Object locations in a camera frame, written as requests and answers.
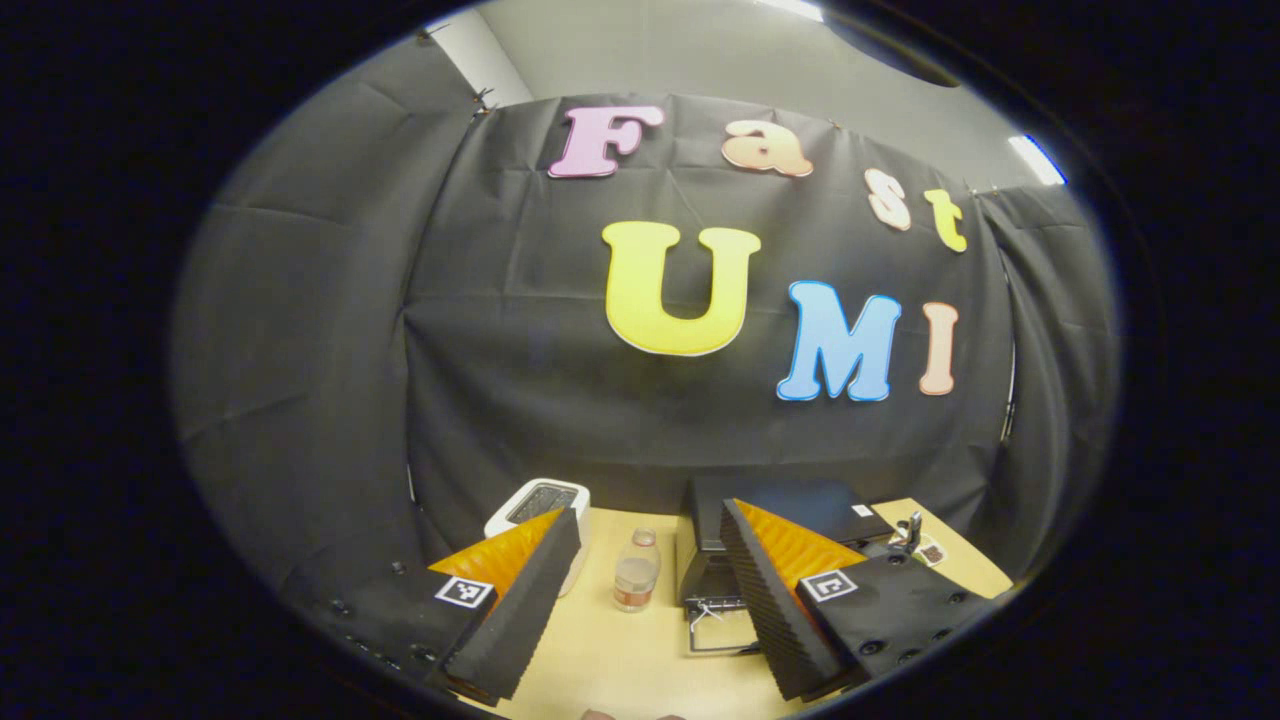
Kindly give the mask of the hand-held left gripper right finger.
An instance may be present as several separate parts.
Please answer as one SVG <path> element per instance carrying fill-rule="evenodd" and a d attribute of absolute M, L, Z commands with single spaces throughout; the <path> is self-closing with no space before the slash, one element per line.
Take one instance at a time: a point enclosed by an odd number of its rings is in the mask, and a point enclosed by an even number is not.
<path fill-rule="evenodd" d="M 819 700 L 897 671 L 989 616 L 995 597 L 928 564 L 918 520 L 845 547 L 740 498 L 721 538 L 758 644 L 786 700 Z"/>

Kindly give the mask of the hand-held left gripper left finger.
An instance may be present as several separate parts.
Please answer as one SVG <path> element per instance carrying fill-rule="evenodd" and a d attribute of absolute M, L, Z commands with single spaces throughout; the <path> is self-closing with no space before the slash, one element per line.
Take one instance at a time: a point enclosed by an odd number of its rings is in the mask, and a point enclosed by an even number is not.
<path fill-rule="evenodd" d="M 333 598 L 330 628 L 426 687 L 497 705 L 515 696 L 580 547 L 576 512 L 553 509 Z"/>

